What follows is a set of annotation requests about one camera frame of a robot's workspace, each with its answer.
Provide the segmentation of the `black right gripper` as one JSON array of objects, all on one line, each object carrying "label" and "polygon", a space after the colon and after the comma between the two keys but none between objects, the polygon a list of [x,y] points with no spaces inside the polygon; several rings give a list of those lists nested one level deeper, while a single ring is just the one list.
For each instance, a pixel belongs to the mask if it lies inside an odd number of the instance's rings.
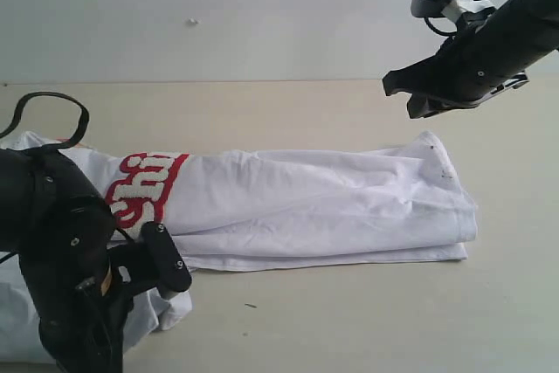
[{"label": "black right gripper", "polygon": [[[437,53],[389,71],[382,78],[384,93],[412,94],[406,104],[411,119],[476,108],[479,103],[475,100],[490,91],[492,85],[529,66],[530,24],[531,18],[524,9],[501,7],[447,55]],[[427,97],[442,95],[453,101]]]}]

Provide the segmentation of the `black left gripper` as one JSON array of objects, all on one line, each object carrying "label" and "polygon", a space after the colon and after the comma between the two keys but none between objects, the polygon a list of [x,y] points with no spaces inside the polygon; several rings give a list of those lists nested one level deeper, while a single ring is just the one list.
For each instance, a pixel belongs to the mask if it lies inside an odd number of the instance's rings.
[{"label": "black left gripper", "polygon": [[40,341],[63,372],[122,372],[124,327],[133,298],[156,285],[157,271],[144,244],[108,250],[104,278],[41,280],[37,311]]}]

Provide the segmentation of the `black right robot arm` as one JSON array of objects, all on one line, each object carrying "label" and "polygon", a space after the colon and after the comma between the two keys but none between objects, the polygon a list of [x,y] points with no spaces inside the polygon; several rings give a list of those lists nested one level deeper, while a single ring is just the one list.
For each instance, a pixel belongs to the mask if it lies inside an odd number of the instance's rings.
[{"label": "black right robot arm", "polygon": [[412,0],[411,14],[444,37],[427,59],[388,72],[386,95],[407,93],[412,119],[473,109],[528,83],[526,70],[558,48],[558,0]]}]

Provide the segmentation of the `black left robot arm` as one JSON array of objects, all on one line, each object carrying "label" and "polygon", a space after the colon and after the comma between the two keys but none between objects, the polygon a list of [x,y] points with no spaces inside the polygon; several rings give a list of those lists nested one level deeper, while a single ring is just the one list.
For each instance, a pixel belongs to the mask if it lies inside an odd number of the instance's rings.
[{"label": "black left robot arm", "polygon": [[47,353],[64,372],[121,372],[133,298],[154,284],[147,253],[59,152],[1,153],[1,249],[16,254]]}]

